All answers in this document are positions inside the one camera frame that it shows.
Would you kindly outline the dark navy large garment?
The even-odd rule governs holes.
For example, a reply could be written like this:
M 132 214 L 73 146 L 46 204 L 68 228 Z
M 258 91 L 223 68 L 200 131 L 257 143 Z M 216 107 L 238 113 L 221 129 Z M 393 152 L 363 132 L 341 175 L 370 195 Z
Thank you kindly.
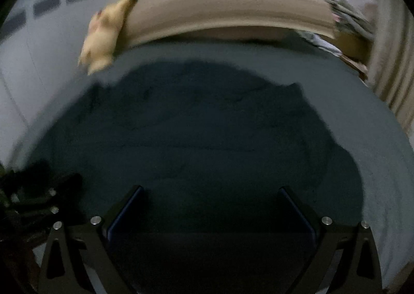
M 114 231 L 114 262 L 140 293 L 313 293 L 310 213 L 354 225 L 357 165 L 296 83 L 210 62 L 155 62 L 94 83 L 30 156 L 105 214 L 139 184 Z

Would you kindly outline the pile of clothes and papers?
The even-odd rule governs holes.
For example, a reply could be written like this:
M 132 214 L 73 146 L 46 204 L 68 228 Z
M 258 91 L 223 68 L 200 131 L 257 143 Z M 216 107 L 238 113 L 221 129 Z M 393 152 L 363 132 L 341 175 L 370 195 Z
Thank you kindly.
M 340 57 L 342 52 L 332 44 L 335 38 L 335 32 L 356 34 L 373 43 L 375 37 L 374 26 L 359 9 L 352 6 L 347 0 L 324 1 L 331 9 L 334 20 L 334 37 L 326 37 L 306 31 L 297 31 L 300 37 L 321 50 L 337 57 Z

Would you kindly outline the grey-blue bed sheet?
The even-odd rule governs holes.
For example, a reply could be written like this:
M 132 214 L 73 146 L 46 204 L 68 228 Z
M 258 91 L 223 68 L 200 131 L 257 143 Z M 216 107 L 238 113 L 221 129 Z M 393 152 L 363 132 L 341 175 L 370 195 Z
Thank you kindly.
M 335 141 L 357 165 L 363 192 L 358 223 L 364 221 L 372 230 L 384 293 L 413 259 L 413 149 L 395 116 L 355 71 L 296 33 L 272 44 L 167 39 L 132 48 L 109 69 L 70 81 L 24 135 L 11 167 L 23 170 L 38 162 L 30 159 L 36 145 L 94 83 L 116 83 L 132 70 L 155 62 L 225 64 L 277 85 L 301 87 Z

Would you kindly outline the yellow plush toy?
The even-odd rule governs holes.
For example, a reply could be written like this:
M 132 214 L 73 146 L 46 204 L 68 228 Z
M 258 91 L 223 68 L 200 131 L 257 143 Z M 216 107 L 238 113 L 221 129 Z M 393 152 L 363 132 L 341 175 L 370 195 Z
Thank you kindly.
M 87 75 L 102 71 L 113 63 L 119 34 L 137 2 L 118 0 L 92 16 L 78 58 L 78 66 L 84 66 Z

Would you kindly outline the beige pleated curtain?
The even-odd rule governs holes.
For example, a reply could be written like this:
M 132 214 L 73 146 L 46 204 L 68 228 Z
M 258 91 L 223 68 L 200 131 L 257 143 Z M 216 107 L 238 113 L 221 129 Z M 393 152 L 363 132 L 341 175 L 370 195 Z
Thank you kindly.
M 375 38 L 368 81 L 394 113 L 406 135 L 413 134 L 413 14 L 404 0 L 375 0 Z

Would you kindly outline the brown cardboard box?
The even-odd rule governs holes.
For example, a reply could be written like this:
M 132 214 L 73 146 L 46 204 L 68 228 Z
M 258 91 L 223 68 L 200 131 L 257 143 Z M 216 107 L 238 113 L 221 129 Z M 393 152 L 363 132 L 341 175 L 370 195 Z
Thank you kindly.
M 366 82 L 372 43 L 356 34 L 335 32 L 332 44 L 342 52 L 340 59 L 358 73 L 359 79 Z

